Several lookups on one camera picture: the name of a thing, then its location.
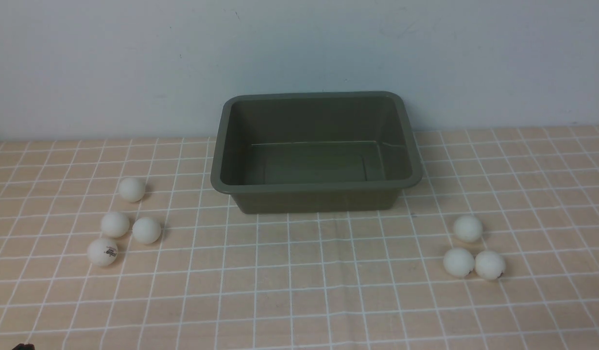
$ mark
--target white ball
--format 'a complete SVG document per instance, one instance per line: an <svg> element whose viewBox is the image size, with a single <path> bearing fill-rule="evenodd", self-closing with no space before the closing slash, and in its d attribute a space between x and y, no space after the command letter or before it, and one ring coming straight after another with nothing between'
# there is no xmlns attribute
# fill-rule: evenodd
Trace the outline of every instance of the white ball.
<svg viewBox="0 0 599 350"><path fill-rule="evenodd" d="M453 232L460 241L471 243L481 238L483 224L472 215L462 215L455 220Z"/></svg>
<svg viewBox="0 0 599 350"><path fill-rule="evenodd" d="M129 218L120 212L107 213L101 220L101 231L111 238L122 237L129 230Z"/></svg>
<svg viewBox="0 0 599 350"><path fill-rule="evenodd" d="M88 259L96 266L107 266L115 261L118 245L109 238L99 238L88 246Z"/></svg>
<svg viewBox="0 0 599 350"><path fill-rule="evenodd" d="M495 280L506 270L504 257L492 250L484 250L477 255L475 267L477 275L484 280Z"/></svg>
<svg viewBox="0 0 599 350"><path fill-rule="evenodd" d="M146 192L146 184L135 177L126 177L120 181L118 193L128 202L137 202L144 197Z"/></svg>
<svg viewBox="0 0 599 350"><path fill-rule="evenodd" d="M133 238L142 244L150 244L161 236L161 224L151 217L142 217L133 224Z"/></svg>
<svg viewBox="0 0 599 350"><path fill-rule="evenodd" d="M444 255L444 268L455 277L466 277L474 270L474 257L463 248L452 248Z"/></svg>

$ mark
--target white wall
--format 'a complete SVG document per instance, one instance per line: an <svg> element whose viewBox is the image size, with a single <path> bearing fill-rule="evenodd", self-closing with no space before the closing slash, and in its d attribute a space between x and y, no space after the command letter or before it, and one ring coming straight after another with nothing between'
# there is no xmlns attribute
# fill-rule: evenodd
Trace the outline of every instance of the white wall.
<svg viewBox="0 0 599 350"><path fill-rule="evenodd" d="M599 123L599 0L0 0L0 139L214 135L386 89L417 129Z"/></svg>

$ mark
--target gray rectangular container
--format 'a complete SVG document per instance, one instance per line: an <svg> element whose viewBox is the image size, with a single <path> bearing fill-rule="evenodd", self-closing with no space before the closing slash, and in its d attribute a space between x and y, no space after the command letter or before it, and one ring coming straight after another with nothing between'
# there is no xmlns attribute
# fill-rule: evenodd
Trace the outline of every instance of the gray rectangular container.
<svg viewBox="0 0 599 350"><path fill-rule="evenodd" d="M244 213L388 209L421 178L394 93L250 95L223 107L211 182Z"/></svg>

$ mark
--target container bottom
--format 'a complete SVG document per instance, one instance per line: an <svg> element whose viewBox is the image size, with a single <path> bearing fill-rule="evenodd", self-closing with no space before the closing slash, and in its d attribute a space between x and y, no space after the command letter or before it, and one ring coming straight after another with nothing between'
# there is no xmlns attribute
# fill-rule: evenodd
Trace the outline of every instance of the container bottom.
<svg viewBox="0 0 599 350"><path fill-rule="evenodd" d="M254 144L245 165L246 185L384 181L376 142Z"/></svg>

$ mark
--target table surface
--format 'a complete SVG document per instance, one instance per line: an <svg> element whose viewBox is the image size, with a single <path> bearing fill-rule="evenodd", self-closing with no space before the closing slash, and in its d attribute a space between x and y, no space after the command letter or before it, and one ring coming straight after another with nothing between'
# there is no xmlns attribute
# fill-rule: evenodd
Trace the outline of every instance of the table surface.
<svg viewBox="0 0 599 350"><path fill-rule="evenodd" d="M599 126L415 137L426 176L391 210L282 215L211 188L213 138L0 142L0 350L599 349ZM162 239L91 266L108 211ZM448 234L469 212L474 244ZM449 277L451 246L507 271Z"/></svg>

